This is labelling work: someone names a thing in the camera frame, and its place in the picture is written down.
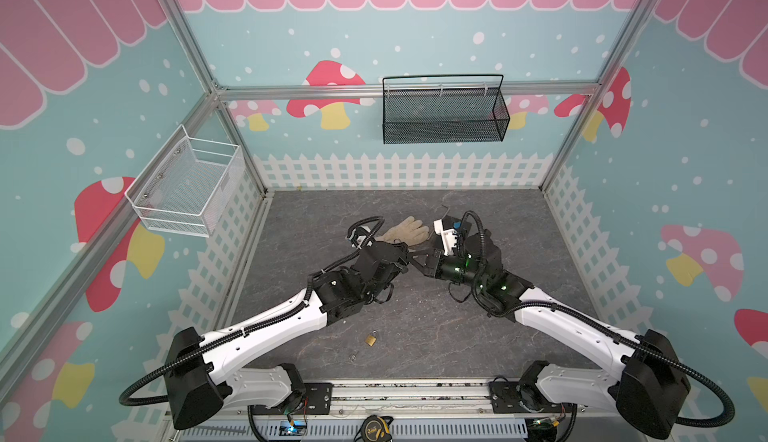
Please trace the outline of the brass padlock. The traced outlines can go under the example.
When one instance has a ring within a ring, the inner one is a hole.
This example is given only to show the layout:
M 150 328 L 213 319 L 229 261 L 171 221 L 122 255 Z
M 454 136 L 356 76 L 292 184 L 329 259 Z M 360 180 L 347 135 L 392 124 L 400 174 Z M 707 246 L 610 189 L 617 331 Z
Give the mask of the brass padlock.
M 375 343 L 376 343 L 376 341 L 377 341 L 377 340 L 378 340 L 378 332 L 377 332 L 377 331 L 371 331 L 371 332 L 368 334 L 368 336 L 366 337 L 366 339 L 365 339 L 365 343 L 366 343 L 368 346 L 370 346 L 370 347 L 373 347 L 373 346 L 375 345 Z

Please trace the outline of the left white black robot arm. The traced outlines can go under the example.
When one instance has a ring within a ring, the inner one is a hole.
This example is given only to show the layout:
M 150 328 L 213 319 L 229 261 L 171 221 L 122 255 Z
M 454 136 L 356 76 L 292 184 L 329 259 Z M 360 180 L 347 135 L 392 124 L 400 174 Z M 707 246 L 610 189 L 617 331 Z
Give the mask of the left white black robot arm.
M 354 251 L 310 274 L 287 301 L 227 328 L 177 333 L 163 366 L 132 383 L 119 396 L 126 407 L 168 404 L 178 430 L 195 427 L 238 403 L 290 412 L 306 393 L 292 364 L 253 373 L 253 360 L 304 334 L 321 330 L 382 303 L 380 294 L 406 272 L 409 248 L 430 229 L 408 217 L 386 232 L 380 216 L 353 223 L 347 237 Z

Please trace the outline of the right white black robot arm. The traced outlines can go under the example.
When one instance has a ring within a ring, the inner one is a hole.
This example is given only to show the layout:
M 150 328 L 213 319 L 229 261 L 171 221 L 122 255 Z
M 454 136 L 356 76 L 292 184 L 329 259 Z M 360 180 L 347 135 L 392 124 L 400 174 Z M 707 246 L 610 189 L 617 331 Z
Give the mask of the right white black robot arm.
M 433 230 L 435 247 L 426 259 L 426 276 L 467 286 L 469 299 L 488 317 L 542 332 L 594 363 L 592 369 L 532 363 L 518 381 L 527 410 L 574 404 L 613 411 L 659 440 L 677 425 L 713 429 L 734 419 L 729 395 L 683 364 L 663 334 L 652 329 L 637 334 L 606 324 L 506 270 L 475 212 L 460 218 L 446 215 L 434 221 Z

